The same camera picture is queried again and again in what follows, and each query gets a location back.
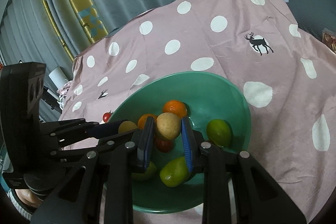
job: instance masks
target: person's finger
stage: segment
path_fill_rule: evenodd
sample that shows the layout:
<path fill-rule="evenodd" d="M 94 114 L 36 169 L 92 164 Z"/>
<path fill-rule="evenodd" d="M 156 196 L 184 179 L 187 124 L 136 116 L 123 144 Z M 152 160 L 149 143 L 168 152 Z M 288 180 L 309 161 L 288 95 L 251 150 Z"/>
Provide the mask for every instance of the person's finger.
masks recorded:
<path fill-rule="evenodd" d="M 15 191 L 19 199 L 26 205 L 37 208 L 42 203 L 29 189 L 16 189 Z"/>

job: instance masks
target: paper roll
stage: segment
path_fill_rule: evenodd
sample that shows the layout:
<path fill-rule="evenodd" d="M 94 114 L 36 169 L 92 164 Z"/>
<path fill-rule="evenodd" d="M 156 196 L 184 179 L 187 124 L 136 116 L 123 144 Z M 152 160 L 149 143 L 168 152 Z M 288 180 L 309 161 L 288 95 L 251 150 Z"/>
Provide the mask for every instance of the paper roll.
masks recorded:
<path fill-rule="evenodd" d="M 55 68 L 51 73 L 49 73 L 49 77 L 58 89 L 69 82 L 60 67 Z"/>

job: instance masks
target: plastic bag of food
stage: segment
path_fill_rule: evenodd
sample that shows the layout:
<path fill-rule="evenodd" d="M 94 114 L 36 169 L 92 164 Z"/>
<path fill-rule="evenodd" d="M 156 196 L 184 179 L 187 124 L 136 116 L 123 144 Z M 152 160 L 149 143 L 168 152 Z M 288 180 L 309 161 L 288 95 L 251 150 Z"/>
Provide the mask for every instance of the plastic bag of food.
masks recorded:
<path fill-rule="evenodd" d="M 327 45 L 334 53 L 336 53 L 336 32 L 332 32 L 327 28 L 322 31 L 322 43 Z"/>

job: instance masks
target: black device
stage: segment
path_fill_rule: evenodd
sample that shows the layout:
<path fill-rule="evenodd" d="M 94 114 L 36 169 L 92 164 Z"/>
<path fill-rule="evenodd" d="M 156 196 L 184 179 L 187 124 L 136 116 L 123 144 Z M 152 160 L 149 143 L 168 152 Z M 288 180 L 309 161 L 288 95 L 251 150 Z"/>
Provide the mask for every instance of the black device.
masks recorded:
<path fill-rule="evenodd" d="M 44 72 L 39 63 L 6 66 L 0 72 L 0 125 L 8 151 L 4 180 L 43 200 L 32 224 L 98 223 L 104 183 L 105 224 L 132 224 L 131 172 L 148 168 L 154 119 L 147 119 L 144 130 L 123 134 L 118 134 L 123 121 L 39 123 Z M 96 147 L 62 150 L 90 137 L 99 139 Z M 247 151 L 229 153 L 205 142 L 187 118 L 182 119 L 182 139 L 189 171 L 205 173 L 202 224 L 231 223 L 228 172 L 239 224 L 306 224 L 302 212 Z"/>

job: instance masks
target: red tomato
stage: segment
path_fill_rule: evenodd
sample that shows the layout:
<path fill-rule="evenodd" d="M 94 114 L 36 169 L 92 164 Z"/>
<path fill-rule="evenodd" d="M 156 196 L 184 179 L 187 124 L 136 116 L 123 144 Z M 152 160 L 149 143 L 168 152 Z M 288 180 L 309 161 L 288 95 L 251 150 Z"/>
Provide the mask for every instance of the red tomato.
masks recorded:
<path fill-rule="evenodd" d="M 104 113 L 104 115 L 103 115 L 103 121 L 107 122 L 110 119 L 111 116 L 112 116 L 111 112 Z"/>
<path fill-rule="evenodd" d="M 155 138 L 154 144 L 156 148 L 163 153 L 168 153 L 174 148 L 174 143 L 172 141 L 162 141 L 159 138 Z"/>

